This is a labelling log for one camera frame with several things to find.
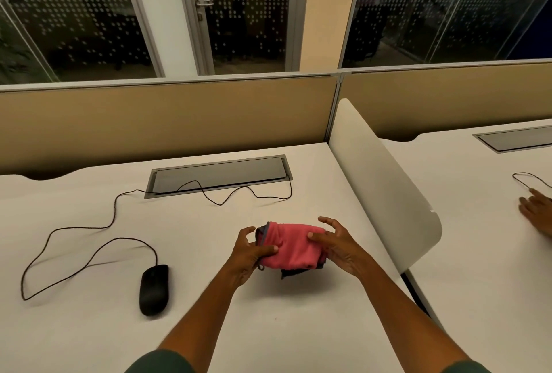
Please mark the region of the white curved desk divider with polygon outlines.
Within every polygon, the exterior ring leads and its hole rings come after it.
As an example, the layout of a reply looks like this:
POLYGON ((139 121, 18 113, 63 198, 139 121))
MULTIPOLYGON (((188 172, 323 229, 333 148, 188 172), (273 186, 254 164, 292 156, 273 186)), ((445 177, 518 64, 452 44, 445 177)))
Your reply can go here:
POLYGON ((329 148, 398 273, 408 271, 442 237, 437 212, 346 98, 329 148))

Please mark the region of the person's right hand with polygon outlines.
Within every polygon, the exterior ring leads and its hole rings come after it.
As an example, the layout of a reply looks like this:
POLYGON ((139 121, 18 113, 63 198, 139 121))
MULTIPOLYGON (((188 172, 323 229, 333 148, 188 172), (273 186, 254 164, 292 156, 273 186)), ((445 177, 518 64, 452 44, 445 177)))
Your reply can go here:
POLYGON ((339 268, 361 280, 372 261, 371 256, 354 240, 349 231, 336 219, 319 216, 318 221, 330 226, 335 245, 321 245, 327 257, 339 268))

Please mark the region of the green shirt sleeve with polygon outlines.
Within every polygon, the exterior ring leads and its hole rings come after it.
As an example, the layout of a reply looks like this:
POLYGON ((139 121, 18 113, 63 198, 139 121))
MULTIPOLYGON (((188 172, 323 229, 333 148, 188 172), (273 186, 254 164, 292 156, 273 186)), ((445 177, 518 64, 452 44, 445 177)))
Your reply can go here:
POLYGON ((447 366, 441 373, 491 373, 484 365, 473 360, 462 360, 447 366))
POLYGON ((133 362, 124 373, 196 373, 188 360, 172 350, 156 349, 133 362))

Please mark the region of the black computer mouse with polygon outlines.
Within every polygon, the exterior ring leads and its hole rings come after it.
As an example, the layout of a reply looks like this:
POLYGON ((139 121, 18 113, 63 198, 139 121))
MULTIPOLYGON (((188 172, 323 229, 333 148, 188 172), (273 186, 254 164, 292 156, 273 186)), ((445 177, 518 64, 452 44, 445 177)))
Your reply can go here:
POLYGON ((140 312, 146 317, 156 317, 169 302, 169 266, 159 264, 145 270, 139 290, 140 312))

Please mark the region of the person's left forearm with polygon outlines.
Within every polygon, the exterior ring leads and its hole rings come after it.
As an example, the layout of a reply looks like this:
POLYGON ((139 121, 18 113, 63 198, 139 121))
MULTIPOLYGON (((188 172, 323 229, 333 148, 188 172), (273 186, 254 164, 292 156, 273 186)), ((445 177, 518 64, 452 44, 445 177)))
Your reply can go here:
POLYGON ((207 373, 233 295, 252 272, 223 266, 158 349, 183 356, 195 373, 207 373))

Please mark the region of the person's left hand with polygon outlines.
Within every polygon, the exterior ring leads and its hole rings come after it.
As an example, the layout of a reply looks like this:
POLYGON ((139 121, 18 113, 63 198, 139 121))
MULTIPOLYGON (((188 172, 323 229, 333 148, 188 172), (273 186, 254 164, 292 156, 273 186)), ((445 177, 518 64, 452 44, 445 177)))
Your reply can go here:
POLYGON ((221 269, 233 288, 243 285, 259 265, 259 260, 262 259, 254 258, 253 247, 257 244, 249 242, 247 239, 247 236, 255 230, 255 227, 250 226, 239 231, 231 255, 221 269))

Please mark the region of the beige partition panel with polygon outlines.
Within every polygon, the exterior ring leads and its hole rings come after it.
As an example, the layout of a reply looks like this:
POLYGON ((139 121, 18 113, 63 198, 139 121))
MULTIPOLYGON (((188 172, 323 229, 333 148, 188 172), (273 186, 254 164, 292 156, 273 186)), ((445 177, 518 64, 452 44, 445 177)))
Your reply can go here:
POLYGON ((0 87, 0 175, 324 141, 338 75, 0 87))
POLYGON ((342 71, 348 99, 376 135, 423 133, 552 118, 552 59, 391 66, 342 71))

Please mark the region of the dotted glass window panel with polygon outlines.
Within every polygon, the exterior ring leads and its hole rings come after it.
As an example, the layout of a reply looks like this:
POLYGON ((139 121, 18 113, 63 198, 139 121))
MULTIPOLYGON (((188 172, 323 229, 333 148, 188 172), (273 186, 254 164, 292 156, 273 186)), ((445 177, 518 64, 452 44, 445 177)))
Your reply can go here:
POLYGON ((0 0, 0 86, 164 76, 142 0, 0 0))
POLYGON ((342 68, 552 59, 552 0, 353 0, 342 68))

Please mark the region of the pink cloth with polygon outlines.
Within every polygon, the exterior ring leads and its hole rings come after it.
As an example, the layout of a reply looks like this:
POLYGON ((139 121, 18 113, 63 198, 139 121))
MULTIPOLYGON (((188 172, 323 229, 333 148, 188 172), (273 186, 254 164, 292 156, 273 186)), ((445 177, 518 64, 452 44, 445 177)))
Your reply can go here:
POLYGON ((327 254, 322 245, 308 238, 309 233, 324 234, 325 229, 313 225, 268 222, 255 231, 255 244, 277 246, 278 252, 259 260, 258 269, 279 270, 287 278, 311 270, 321 270, 327 254))

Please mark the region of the person's right forearm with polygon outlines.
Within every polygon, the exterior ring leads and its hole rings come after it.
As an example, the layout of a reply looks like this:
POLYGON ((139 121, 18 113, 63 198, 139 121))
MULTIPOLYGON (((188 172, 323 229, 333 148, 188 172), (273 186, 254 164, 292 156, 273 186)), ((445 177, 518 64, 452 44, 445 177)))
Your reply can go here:
POLYGON ((405 373, 442 373, 467 354, 369 257, 360 280, 405 373))

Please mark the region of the glass door with grey frame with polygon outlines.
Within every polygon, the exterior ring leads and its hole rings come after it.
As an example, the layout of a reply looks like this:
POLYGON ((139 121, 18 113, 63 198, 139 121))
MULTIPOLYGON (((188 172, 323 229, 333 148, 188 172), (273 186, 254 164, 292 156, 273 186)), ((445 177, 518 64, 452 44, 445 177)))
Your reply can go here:
POLYGON ((200 76, 300 70, 307 0, 183 0, 200 76))

